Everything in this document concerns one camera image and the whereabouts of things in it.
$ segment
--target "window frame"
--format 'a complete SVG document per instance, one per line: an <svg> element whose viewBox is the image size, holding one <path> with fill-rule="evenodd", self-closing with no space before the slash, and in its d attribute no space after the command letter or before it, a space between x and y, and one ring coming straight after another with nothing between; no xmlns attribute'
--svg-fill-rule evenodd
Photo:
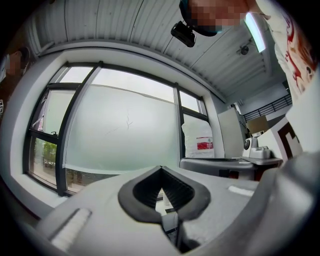
<svg viewBox="0 0 320 256"><path fill-rule="evenodd" d="M92 67L92 70L88 73L85 79L81 83L72 83L72 82L60 82L64 75L69 71L72 67ZM41 185L54 190L57 192L59 196L72 196L75 193L68 190L67 186L67 177L66 177L66 168L64 167L64 158L66 154L66 146L67 146L67 138L69 137L71 124L74 119L75 113L77 112L78 106L82 97L86 93L87 88L90 86L92 81L95 79L96 75L99 73L101 69L110 69L121 72L130 73L133 75L141 76L150 80L154 80L158 83L164 84L173 88L173 104L175 105L175 113L176 113L176 121L177 121L177 133L179 140L179 156L180 160L186 156L186 148L185 148L185 135L182 130L182 125L184 124L184 114L192 116L194 118L198 118L204 120L209 123L209 119L206 112L206 106L202 97L194 94L193 92L182 88L178 83L170 82L161 77L155 76L153 74L146 73L144 71L140 71L134 68L107 64L102 61L96 62L73 62L73 63L65 63L51 78L47 86L45 86L42 91L39 99L37 100L34 109L32 111L32 115L30 117L28 128L26 131L24 145L23 145L23 173L27 174L32 179L36 180ZM47 93L47 91L52 90L60 90L60 91L75 91L66 111L64 117L61 122L60 130L58 135L52 135L45 132L37 131L31 128L32 120L37 113L38 106L41 103L42 98ZM198 103L199 112L194 111L192 109L183 107L181 104L180 92L184 92L189 96L195 98ZM34 149L31 148L32 138L38 138L43 141L47 141L53 144L56 144L56 156L55 156L55 178L56 178L56 186L53 186L47 182L44 182L40 179L37 179L33 175L29 173L30 169L30 156L31 151Z"/></svg>

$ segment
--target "railing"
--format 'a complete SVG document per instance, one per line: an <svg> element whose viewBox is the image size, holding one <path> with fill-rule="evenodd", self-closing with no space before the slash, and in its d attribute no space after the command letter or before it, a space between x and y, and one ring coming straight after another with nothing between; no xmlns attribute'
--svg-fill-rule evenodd
<svg viewBox="0 0 320 256"><path fill-rule="evenodd" d="M275 100L274 102L269 103L268 105L258 108L257 110L246 113L244 115L244 119L247 122L250 119L266 116L287 106L290 106L291 104L292 98L291 95L288 94L282 98Z"/></svg>

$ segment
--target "ceiling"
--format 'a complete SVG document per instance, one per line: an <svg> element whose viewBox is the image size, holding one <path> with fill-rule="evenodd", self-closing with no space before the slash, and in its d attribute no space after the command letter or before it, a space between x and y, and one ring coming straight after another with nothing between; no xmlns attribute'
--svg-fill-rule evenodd
<svg viewBox="0 0 320 256"><path fill-rule="evenodd" d="M195 32L195 46L188 48L170 33L180 20L179 0L56 0L34 13L26 31L36 55L79 40L115 40L153 49L192 70L227 103L285 80L262 19L257 21L267 49L258 53L251 43L247 55L237 53L251 38L244 22L214 37Z"/></svg>

